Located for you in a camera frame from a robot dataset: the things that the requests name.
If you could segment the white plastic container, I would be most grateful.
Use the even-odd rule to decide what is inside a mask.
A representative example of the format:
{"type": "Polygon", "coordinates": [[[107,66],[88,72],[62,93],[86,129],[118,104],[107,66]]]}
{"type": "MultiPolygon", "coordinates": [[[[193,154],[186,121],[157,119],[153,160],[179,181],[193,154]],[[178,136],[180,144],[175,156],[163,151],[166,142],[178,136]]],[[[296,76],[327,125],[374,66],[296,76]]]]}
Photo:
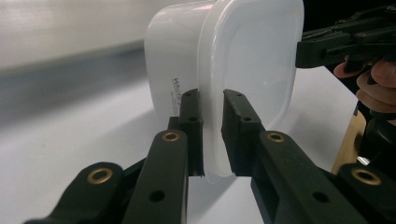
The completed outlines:
{"type": "Polygon", "coordinates": [[[214,183],[231,175],[221,136],[223,93],[243,93],[262,125],[284,118],[304,27],[303,0],[205,0],[165,7],[144,37],[148,83],[160,126],[196,89],[204,120],[204,169],[214,183]]]}

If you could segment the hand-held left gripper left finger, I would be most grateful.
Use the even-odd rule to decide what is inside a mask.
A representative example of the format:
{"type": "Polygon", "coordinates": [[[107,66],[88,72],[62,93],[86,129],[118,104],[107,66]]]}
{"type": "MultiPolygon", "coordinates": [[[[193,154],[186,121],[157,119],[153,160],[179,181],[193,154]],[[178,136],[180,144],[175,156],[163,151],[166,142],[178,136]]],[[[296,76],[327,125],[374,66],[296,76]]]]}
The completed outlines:
{"type": "Polygon", "coordinates": [[[189,177],[204,174],[198,90],[182,94],[180,112],[155,135],[142,161],[125,170],[128,205],[120,224],[186,224],[189,177]]]}

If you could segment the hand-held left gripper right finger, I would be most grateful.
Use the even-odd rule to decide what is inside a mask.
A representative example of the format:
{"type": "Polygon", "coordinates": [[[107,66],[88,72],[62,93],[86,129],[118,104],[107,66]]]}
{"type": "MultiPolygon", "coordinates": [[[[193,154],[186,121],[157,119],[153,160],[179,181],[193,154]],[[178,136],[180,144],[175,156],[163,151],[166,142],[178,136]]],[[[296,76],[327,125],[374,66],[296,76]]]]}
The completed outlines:
{"type": "Polygon", "coordinates": [[[368,224],[292,138],[264,129],[244,94],[223,94],[221,134],[232,172],[251,178],[265,224],[368,224]]]}

